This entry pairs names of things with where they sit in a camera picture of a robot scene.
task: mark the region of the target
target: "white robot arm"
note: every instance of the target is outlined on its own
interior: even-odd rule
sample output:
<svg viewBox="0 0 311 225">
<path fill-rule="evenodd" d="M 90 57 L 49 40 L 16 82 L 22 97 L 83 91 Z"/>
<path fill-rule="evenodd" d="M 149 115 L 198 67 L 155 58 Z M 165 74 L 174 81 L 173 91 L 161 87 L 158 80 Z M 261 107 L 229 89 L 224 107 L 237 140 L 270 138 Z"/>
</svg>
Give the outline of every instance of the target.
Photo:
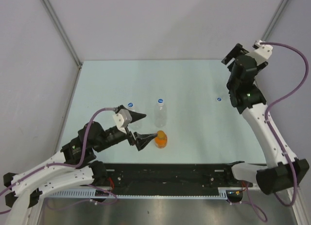
<svg viewBox="0 0 311 225">
<path fill-rule="evenodd" d="M 270 113 L 266 113 L 268 106 L 263 94 L 254 84 L 255 76 L 268 65 L 267 60 L 273 47 L 262 44 L 261 40 L 256 41 L 253 47 L 255 50 L 248 52 L 237 44 L 222 63 L 227 65 L 235 59 L 228 65 L 231 72 L 227 83 L 230 101 L 254 131 L 263 150 L 266 166 L 238 163 L 232 166 L 232 173 L 236 179 L 258 184 L 261 191 L 271 194 L 293 187 L 293 174 L 299 184 L 309 169 L 309 164 L 305 159 L 299 160 L 286 144 Z"/>
<path fill-rule="evenodd" d="M 93 116 L 91 121 L 78 131 L 78 137 L 64 145 L 45 162 L 21 174 L 4 175 L 4 185 L 12 191 L 5 196 L 6 204 L 12 207 L 26 190 L 31 192 L 29 207 L 32 207 L 39 198 L 59 190 L 85 184 L 102 185 L 107 179 L 107 172 L 102 162 L 95 161 L 89 164 L 96 158 L 94 151 L 103 151 L 124 140 L 128 140 L 130 145 L 135 145 L 140 151 L 156 137 L 156 134 L 132 134 L 127 128 L 129 123 L 146 117 L 145 114 L 129 111 L 123 105 L 114 108 L 113 111 L 116 126 L 103 130 L 99 123 L 93 121 Z"/>
</svg>

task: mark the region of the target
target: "orange bottle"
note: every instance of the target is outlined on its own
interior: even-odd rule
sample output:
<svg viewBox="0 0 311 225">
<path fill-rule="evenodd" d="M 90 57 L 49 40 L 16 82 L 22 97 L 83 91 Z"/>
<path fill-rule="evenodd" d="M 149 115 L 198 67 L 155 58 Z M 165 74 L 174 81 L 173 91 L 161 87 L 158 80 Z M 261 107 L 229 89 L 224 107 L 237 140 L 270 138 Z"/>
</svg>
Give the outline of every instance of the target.
<svg viewBox="0 0 311 225">
<path fill-rule="evenodd" d="M 166 134 L 162 130 L 157 131 L 156 134 L 157 134 L 157 137 L 155 138 L 155 145 L 157 146 L 157 148 L 162 149 L 166 147 L 166 144 L 167 144 Z"/>
</svg>

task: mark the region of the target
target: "metal frame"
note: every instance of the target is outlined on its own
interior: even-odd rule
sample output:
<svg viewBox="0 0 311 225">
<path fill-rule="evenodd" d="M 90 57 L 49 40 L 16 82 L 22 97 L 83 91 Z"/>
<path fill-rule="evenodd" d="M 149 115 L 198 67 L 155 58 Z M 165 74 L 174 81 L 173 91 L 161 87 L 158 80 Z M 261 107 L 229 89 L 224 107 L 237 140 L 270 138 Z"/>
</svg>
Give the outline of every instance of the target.
<svg viewBox="0 0 311 225">
<path fill-rule="evenodd" d="M 67 105 L 67 108 L 66 108 L 66 111 L 65 111 L 64 119 L 63 119 L 62 125 L 61 125 L 60 130 L 59 130 L 57 143 L 56 143 L 56 145 L 55 145 L 55 147 L 53 149 L 53 152 L 51 153 L 51 156 L 54 155 L 57 152 L 57 148 L 60 145 L 60 142 L 62 140 L 62 136 L 63 136 L 63 133 L 64 133 L 64 129 L 65 129 L 65 125 L 66 125 L 66 122 L 67 122 L 67 118 L 68 118 L 69 110 L 70 110 L 71 103 L 72 103 L 72 100 L 73 100 L 73 96 L 74 96 L 74 93 L 75 93 L 77 85 L 78 85 L 78 81 L 79 81 L 79 77 L 80 77 L 80 73 L 81 73 L 80 69 L 82 68 L 82 65 L 83 65 L 83 63 L 81 63 L 81 65 L 79 66 L 79 71 L 77 72 L 76 78 L 74 80 L 74 84 L 73 84 L 73 87 L 72 87 L 72 90 L 71 90 L 69 102 L 68 102 L 68 105 Z"/>
<path fill-rule="evenodd" d="M 276 27 L 278 21 L 284 14 L 285 8 L 288 6 L 291 0 L 282 0 L 281 3 L 278 5 L 276 12 L 273 14 L 271 21 L 269 22 L 268 27 L 264 31 L 261 40 L 267 41 L 271 36 L 274 28 Z"/>
<path fill-rule="evenodd" d="M 39 200 L 38 204 L 31 208 L 27 225 L 37 225 L 43 206 L 43 199 Z"/>
<path fill-rule="evenodd" d="M 96 189 L 84 189 L 81 187 L 80 189 L 70 189 L 56 192 L 49 196 L 49 198 L 81 198 L 81 199 L 89 199 L 89 198 L 97 198 L 97 199 L 105 199 L 107 196 L 97 196 L 95 194 Z M 118 195 L 118 199 L 208 199 L 208 200 L 227 200 L 226 190 L 218 190 L 219 195 L 213 196 L 148 196 L 148 195 Z"/>
<path fill-rule="evenodd" d="M 294 191 L 293 189 L 290 189 L 287 190 L 287 193 L 289 195 L 289 198 L 292 198 Z M 297 225 L 311 225 L 310 213 L 306 210 L 307 207 L 302 194 L 302 191 L 298 187 L 296 201 L 293 205 L 294 215 L 297 221 Z"/>
<path fill-rule="evenodd" d="M 44 6 L 44 8 L 46 9 L 48 15 L 51 18 L 52 23 L 54 24 L 56 30 L 59 32 L 60 37 L 62 38 L 62 40 L 64 41 L 65 46 L 67 47 L 67 49 L 69 50 L 74 62 L 77 64 L 77 66 L 81 66 L 81 61 L 75 51 L 75 49 L 73 48 L 64 28 L 63 25 L 61 24 L 61 22 L 59 21 L 59 18 L 56 15 L 56 12 L 54 11 L 51 3 L 49 0 L 40 0 Z"/>
</svg>

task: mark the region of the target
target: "white wall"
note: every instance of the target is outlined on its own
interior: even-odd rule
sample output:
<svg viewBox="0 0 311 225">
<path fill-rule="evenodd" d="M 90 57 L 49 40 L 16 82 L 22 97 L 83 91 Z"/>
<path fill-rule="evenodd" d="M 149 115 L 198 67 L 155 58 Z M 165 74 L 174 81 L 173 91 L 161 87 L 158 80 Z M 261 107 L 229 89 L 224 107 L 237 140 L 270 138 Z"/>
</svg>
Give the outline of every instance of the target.
<svg viewBox="0 0 311 225">
<path fill-rule="evenodd" d="M 220 59 L 251 46 L 281 0 L 50 0 L 84 60 Z"/>
<path fill-rule="evenodd" d="M 311 61 L 311 0 L 292 0 L 269 41 L 292 45 Z M 259 87 L 270 102 L 295 88 L 304 75 L 304 62 L 294 52 L 275 47 L 269 66 L 258 76 Z M 311 164 L 311 74 L 293 96 L 276 105 L 272 115 L 287 143 L 299 158 Z M 301 183 L 311 209 L 311 170 Z"/>
<path fill-rule="evenodd" d="M 78 69 L 40 0 L 0 0 L 0 26 L 2 176 L 52 154 Z"/>
</svg>

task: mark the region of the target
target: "clear plastic bottle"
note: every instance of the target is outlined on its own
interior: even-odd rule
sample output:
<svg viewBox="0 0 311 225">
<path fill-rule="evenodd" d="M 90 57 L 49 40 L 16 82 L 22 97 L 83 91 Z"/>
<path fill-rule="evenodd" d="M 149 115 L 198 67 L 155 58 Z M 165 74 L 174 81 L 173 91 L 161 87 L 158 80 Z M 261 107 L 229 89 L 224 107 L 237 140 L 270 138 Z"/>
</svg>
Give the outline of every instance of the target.
<svg viewBox="0 0 311 225">
<path fill-rule="evenodd" d="M 137 106 L 135 106 L 133 103 L 128 103 L 127 109 L 133 112 L 139 112 Z M 130 123 L 129 126 L 133 130 L 138 130 L 142 127 L 142 120 Z"/>
<path fill-rule="evenodd" d="M 155 126 L 161 128 L 166 125 L 167 110 L 163 99 L 158 99 L 155 105 Z"/>
</svg>

